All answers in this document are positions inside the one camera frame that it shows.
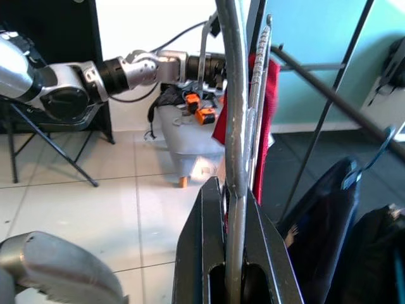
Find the black stand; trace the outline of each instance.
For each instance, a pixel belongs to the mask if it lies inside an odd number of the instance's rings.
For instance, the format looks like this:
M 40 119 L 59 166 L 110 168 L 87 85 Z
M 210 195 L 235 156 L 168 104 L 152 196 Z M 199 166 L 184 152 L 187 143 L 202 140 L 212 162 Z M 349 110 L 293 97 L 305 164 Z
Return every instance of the black stand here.
M 13 138 L 14 130 L 13 130 L 13 124 L 11 122 L 11 118 L 9 115 L 10 109 L 12 109 L 15 113 L 17 113 L 34 132 L 17 151 L 15 151 L 15 146 L 14 146 L 14 138 Z M 7 135 L 8 135 L 11 169 L 13 172 L 13 182 L 14 183 L 18 182 L 16 157 L 22 151 L 22 149 L 34 138 L 34 136 L 36 134 L 38 134 L 39 136 L 41 136 L 41 138 L 43 138 L 43 140 L 45 140 L 45 142 L 48 143 L 48 145 L 50 145 L 56 152 L 58 152 L 58 154 L 61 155 L 70 165 L 72 165 L 77 171 L 79 171 L 80 174 L 82 174 L 94 187 L 98 186 L 98 183 L 93 178 L 91 178 L 91 176 L 89 176 L 81 167 L 79 167 L 77 165 L 77 161 L 80 158 L 80 155 L 82 154 L 86 144 L 89 142 L 89 139 L 90 139 L 93 131 L 90 131 L 82 148 L 78 152 L 78 155 L 76 156 L 75 160 L 72 160 L 54 141 L 51 140 L 49 133 L 48 133 L 48 136 L 46 136 L 45 133 L 43 133 L 43 131 L 41 131 L 40 128 L 38 128 L 38 126 L 36 126 L 17 106 L 15 106 L 14 104 L 5 103 L 3 106 L 3 110 L 4 110 L 5 127 L 7 129 Z M 111 144 L 115 143 L 111 132 L 105 132 L 104 130 L 102 130 L 102 132 L 107 137 L 108 142 L 110 142 Z

